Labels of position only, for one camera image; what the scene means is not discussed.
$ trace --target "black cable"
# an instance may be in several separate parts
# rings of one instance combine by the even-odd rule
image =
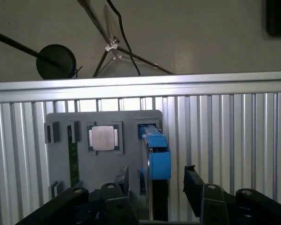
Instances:
[[[137,73],[138,73],[139,76],[140,76],[140,75],[141,75],[140,70],[138,69],[136,63],[134,62],[134,59],[133,59],[133,57],[132,57],[132,50],[131,50],[131,48],[130,48],[130,45],[129,45],[129,43],[128,43],[128,41],[127,41],[127,38],[126,38],[126,36],[125,36],[125,33],[124,33],[124,28],[123,28],[123,23],[122,23],[122,16],[121,16],[120,12],[114,7],[114,5],[113,5],[113,3],[111,2],[111,0],[106,0],[106,1],[107,1],[107,3],[109,4],[109,6],[111,7],[111,9],[114,11],[114,13],[117,14],[117,16],[118,16],[118,22],[119,22],[119,25],[120,25],[121,34],[122,34],[122,36],[123,36],[123,39],[124,39],[124,41],[125,41],[125,44],[127,45],[128,50],[129,50],[129,56],[130,56],[131,62],[133,63],[135,69],[137,70]]]

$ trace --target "gray wall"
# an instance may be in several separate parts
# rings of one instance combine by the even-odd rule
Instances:
[[[177,74],[281,70],[281,39],[267,38],[261,1],[113,0],[133,51]],[[91,2],[103,19],[106,2]],[[80,78],[92,77],[105,47],[76,0],[0,0],[0,32],[37,51],[69,47],[83,66]],[[161,73],[140,67],[143,74]],[[132,65],[120,61],[103,76],[133,75]],[[0,43],[0,82],[40,79],[34,58]]]

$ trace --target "light stand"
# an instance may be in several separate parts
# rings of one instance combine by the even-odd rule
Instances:
[[[113,37],[113,38],[110,38],[108,37],[106,31],[104,30],[104,28],[102,27],[94,9],[92,8],[91,4],[90,4],[90,1],[89,0],[77,0],[80,5],[84,8],[84,10],[86,11],[86,13],[88,14],[89,18],[92,20],[93,24],[96,26],[96,28],[98,29],[99,33],[102,35],[104,41],[107,43],[107,46],[105,47],[105,50],[104,50],[104,53],[99,61],[99,64],[95,70],[95,73],[94,73],[94,76],[93,77],[97,77],[101,72],[102,70],[108,66],[109,64],[109,67],[111,66],[112,63],[114,63],[115,60],[117,59],[123,59],[125,56],[124,55],[118,55],[118,51],[122,52],[122,53],[125,53],[127,55],[130,56],[130,53],[128,50],[118,46],[118,43],[119,43],[119,40],[116,38],[116,37]],[[107,63],[104,65],[104,67],[101,69],[103,63],[104,63],[104,60],[108,54],[109,51],[112,51],[112,53],[114,54],[113,58]],[[157,68],[163,72],[166,72],[168,74],[173,74],[171,71],[169,70],[166,70],[164,69],[163,67],[160,67],[159,65],[155,64],[155,63],[152,63],[136,54],[131,54],[132,57],[134,57],[135,59],[141,61],[141,62],[144,62],[154,68]]]

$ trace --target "blue latch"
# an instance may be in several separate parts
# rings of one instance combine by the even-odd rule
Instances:
[[[171,176],[170,149],[166,138],[152,124],[139,126],[140,138],[145,139],[148,148],[152,148],[149,153],[151,180],[169,180]]]

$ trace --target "metal rod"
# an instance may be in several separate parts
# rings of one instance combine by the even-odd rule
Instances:
[[[103,53],[103,55],[102,55],[102,57],[101,57],[101,59],[99,61],[99,64],[98,64],[98,66],[97,66],[97,68],[95,70],[95,73],[94,73],[93,77],[97,77],[98,76],[98,73],[100,71],[100,68],[101,68],[101,66],[102,66],[106,56],[107,56],[107,53],[108,53],[108,51],[104,51],[104,53]]]
[[[53,61],[53,60],[51,60],[51,59],[49,59],[47,57],[42,56],[40,53],[38,53],[38,52],[36,52],[36,51],[34,51],[34,50],[32,50],[32,49],[22,45],[19,42],[16,42],[15,40],[13,40],[13,39],[11,39],[11,38],[3,35],[3,34],[0,34],[0,42],[3,42],[3,43],[5,43],[5,44],[7,44],[7,45],[9,45],[9,46],[11,46],[13,48],[16,48],[16,49],[20,50],[21,52],[24,52],[24,53],[26,53],[28,55],[34,56],[36,58],[39,58],[39,59],[41,59],[41,60],[43,60],[43,61],[45,61],[45,62],[47,62],[47,63],[49,63],[51,65],[57,66],[59,68],[61,67],[61,65],[59,63],[57,63],[57,62],[55,62],[55,61]]]
[[[130,54],[129,54],[129,51],[126,50],[126,49],[124,49],[124,48],[122,48],[122,47],[119,47],[119,46],[118,46],[118,50],[119,50],[120,52],[123,52],[123,53],[127,54],[127,55],[130,55]],[[144,59],[144,58],[142,58],[142,57],[140,57],[140,56],[138,56],[138,55],[136,55],[136,54],[133,54],[133,53],[132,53],[132,56],[133,56],[134,58],[138,59],[139,61],[145,62],[145,63],[149,64],[150,66],[153,66],[153,67],[156,67],[156,68],[162,70],[163,72],[166,72],[166,73],[168,73],[168,74],[173,74],[171,71],[169,71],[169,70],[167,70],[167,69],[164,69],[164,68],[160,67],[159,65],[156,65],[156,64],[154,64],[154,63],[152,63],[152,62],[150,62],[150,61],[148,61],[148,60],[146,60],[146,59]]]
[[[102,25],[100,24],[98,16],[96,15],[94,9],[92,8],[92,6],[90,4],[90,1],[89,0],[77,0],[77,1],[84,8],[84,10],[88,14],[89,18],[92,20],[93,24],[97,27],[97,29],[100,32],[100,34],[102,35],[104,41],[108,45],[110,45],[111,41],[109,40],[109,37],[108,37],[107,33],[105,32]]]

